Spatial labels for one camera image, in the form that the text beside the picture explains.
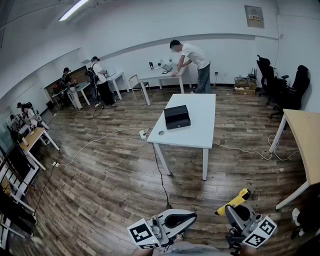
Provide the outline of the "small wooden top desk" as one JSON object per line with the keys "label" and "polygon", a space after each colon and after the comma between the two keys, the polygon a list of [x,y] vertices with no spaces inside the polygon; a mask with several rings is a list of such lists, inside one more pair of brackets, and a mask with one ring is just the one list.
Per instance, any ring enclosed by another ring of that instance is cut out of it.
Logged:
{"label": "small wooden top desk", "polygon": [[26,138],[22,138],[22,142],[19,144],[22,151],[29,156],[42,170],[46,170],[46,168],[33,156],[33,154],[30,152],[32,147],[35,145],[35,143],[38,140],[42,141],[41,136],[45,135],[51,144],[59,151],[60,148],[57,146],[57,144],[52,140],[52,138],[49,136],[45,128],[36,127],[31,133],[29,133]]}

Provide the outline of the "wooden chair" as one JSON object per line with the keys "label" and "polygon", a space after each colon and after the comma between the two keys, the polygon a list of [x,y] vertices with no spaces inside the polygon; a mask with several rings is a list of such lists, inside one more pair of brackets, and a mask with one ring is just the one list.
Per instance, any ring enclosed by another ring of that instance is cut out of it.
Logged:
{"label": "wooden chair", "polygon": [[139,80],[138,76],[136,74],[131,76],[129,78],[128,82],[129,82],[129,85],[130,85],[130,88],[131,88],[131,91],[133,93],[133,96],[134,96],[135,100],[137,101],[137,97],[135,95],[135,90],[140,90],[142,92],[142,95],[143,95],[145,101],[146,101],[146,104],[148,106],[150,106],[151,102],[150,102],[150,99],[149,99],[149,95],[147,93],[147,88],[149,88],[149,90],[151,89],[150,85],[149,85],[149,82]]}

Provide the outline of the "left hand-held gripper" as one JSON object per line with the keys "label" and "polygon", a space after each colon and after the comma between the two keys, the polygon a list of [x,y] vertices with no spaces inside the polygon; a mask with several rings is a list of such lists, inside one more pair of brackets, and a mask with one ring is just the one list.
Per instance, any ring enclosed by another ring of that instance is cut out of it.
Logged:
{"label": "left hand-held gripper", "polygon": [[165,248],[175,237],[185,232],[195,221],[197,214],[184,209],[167,209],[150,219],[142,218],[127,228],[133,243],[140,249]]}

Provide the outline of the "grey wall panel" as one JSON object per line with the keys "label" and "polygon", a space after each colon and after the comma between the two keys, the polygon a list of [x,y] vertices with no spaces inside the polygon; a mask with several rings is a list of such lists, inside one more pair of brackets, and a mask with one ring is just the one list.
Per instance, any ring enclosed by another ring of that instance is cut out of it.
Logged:
{"label": "grey wall panel", "polygon": [[244,9],[248,27],[259,29],[265,28],[263,11],[261,7],[245,5]]}

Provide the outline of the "black metal rack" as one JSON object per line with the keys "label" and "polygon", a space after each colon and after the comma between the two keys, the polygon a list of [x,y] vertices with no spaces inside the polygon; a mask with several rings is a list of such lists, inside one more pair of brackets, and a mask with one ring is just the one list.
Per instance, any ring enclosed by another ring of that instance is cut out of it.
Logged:
{"label": "black metal rack", "polygon": [[0,147],[0,213],[28,234],[32,233],[32,229],[26,222],[36,225],[37,216],[20,200],[28,189],[37,190],[24,181],[27,174],[34,170],[16,146],[9,152]]}

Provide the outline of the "black drawer box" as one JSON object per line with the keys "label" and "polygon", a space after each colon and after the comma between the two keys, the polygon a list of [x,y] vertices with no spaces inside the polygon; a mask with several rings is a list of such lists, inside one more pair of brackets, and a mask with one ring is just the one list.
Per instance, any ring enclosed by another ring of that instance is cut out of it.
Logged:
{"label": "black drawer box", "polygon": [[164,109],[165,125],[168,130],[188,127],[191,125],[189,111],[186,105]]}

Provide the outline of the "large white table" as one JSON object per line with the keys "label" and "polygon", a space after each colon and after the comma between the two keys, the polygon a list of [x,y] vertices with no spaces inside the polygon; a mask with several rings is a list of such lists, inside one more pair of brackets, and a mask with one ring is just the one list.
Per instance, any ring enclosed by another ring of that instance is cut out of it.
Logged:
{"label": "large white table", "polygon": [[147,138],[152,143],[160,159],[165,174],[172,173],[166,163],[162,145],[199,148],[203,150],[202,180],[207,179],[209,150],[213,147],[215,127],[215,94],[173,94],[165,108],[186,105],[190,117],[190,126],[167,129],[164,111]]}

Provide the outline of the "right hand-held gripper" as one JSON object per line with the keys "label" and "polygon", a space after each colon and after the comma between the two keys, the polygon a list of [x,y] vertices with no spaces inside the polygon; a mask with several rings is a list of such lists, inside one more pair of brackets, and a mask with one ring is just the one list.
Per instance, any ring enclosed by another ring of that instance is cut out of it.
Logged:
{"label": "right hand-held gripper", "polygon": [[242,244],[258,249],[277,229],[277,225],[268,216],[262,219],[260,215],[255,215],[247,203],[236,207],[227,204],[225,215],[232,226],[226,236],[230,249],[240,250]]}

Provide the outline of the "ceiling light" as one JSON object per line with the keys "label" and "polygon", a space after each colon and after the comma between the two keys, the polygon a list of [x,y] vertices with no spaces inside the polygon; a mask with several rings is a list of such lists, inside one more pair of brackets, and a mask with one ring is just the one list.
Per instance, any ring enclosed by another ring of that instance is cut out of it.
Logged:
{"label": "ceiling light", "polygon": [[59,19],[59,21],[61,22],[68,19],[74,12],[76,12],[80,7],[82,7],[88,1],[89,0],[79,0]]}

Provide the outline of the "white desk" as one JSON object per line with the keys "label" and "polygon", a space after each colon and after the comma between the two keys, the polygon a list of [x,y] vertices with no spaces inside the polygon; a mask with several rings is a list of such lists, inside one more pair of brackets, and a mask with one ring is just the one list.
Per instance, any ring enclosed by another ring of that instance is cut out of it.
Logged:
{"label": "white desk", "polygon": [[129,82],[123,71],[119,71],[111,76],[107,76],[106,81],[111,92],[116,94],[119,100],[123,99],[121,90],[125,90],[126,92],[130,92],[131,90]]}
{"label": "white desk", "polygon": [[159,69],[157,70],[153,69],[149,73],[143,75],[142,77],[140,76],[138,77],[138,82],[141,86],[142,94],[148,106],[151,105],[151,102],[150,102],[149,95],[147,93],[147,89],[145,87],[144,82],[148,82],[149,80],[158,80],[158,86],[161,89],[162,88],[161,80],[165,80],[165,79],[178,79],[180,92],[182,94],[185,93],[184,85],[189,85],[189,87],[192,88],[192,78],[191,78],[191,73],[188,66],[182,67],[181,70],[179,71],[179,74],[177,74],[176,76],[172,76],[172,72],[168,72],[167,74],[162,74],[162,71],[160,71]]}
{"label": "white desk", "polygon": [[68,83],[68,97],[71,100],[72,105],[78,110],[80,110],[83,107],[83,105],[80,103],[78,92],[82,93],[82,96],[84,97],[87,105],[90,105],[87,96],[84,92],[84,89],[87,88],[89,85],[89,82],[76,83],[76,81],[73,81]]}

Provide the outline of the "black office chair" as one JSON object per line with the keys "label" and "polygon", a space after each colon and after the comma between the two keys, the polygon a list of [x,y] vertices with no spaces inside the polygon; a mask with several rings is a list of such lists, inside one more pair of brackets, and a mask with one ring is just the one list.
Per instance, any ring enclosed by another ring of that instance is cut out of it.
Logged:
{"label": "black office chair", "polygon": [[274,68],[271,66],[269,59],[257,55],[258,60],[257,65],[262,74],[261,86],[262,91],[258,94],[268,96],[268,101],[266,105],[270,104],[271,99],[277,94],[282,92],[287,86],[287,81],[285,78],[277,78],[274,74]]}
{"label": "black office chair", "polygon": [[269,116],[270,119],[272,119],[273,116],[282,115],[284,109],[301,109],[302,97],[310,85],[308,72],[309,69],[307,67],[299,65],[292,86],[286,85],[283,89],[280,89],[275,93],[274,100],[276,105],[273,109],[278,110],[278,112],[272,113]]}

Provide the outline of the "yellow utility knife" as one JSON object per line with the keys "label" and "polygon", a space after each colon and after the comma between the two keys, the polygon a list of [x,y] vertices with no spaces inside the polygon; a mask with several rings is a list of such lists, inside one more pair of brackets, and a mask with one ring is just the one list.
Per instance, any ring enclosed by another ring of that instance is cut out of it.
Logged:
{"label": "yellow utility knife", "polygon": [[242,189],[239,194],[232,199],[231,201],[229,201],[228,203],[226,203],[225,205],[223,205],[222,207],[220,207],[214,214],[217,216],[222,216],[226,213],[226,206],[231,206],[231,207],[237,207],[241,204],[243,204],[251,195],[251,191],[247,188]]}

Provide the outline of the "person's grey shirt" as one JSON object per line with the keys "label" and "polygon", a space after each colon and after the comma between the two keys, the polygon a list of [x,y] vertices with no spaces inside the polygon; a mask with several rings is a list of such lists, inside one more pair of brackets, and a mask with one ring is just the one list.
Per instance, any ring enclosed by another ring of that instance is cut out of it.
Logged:
{"label": "person's grey shirt", "polygon": [[215,247],[193,244],[187,241],[174,243],[170,248],[158,256],[230,256]]}

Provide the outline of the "light wooden desk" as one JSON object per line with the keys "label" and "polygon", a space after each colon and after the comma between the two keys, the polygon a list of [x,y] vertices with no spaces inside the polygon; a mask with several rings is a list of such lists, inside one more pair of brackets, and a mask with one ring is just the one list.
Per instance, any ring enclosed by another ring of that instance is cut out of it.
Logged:
{"label": "light wooden desk", "polygon": [[275,206],[276,210],[293,201],[310,186],[320,183],[320,113],[284,109],[279,128],[269,148],[270,153],[275,151],[286,123],[297,143],[306,181],[295,192],[278,203]]}

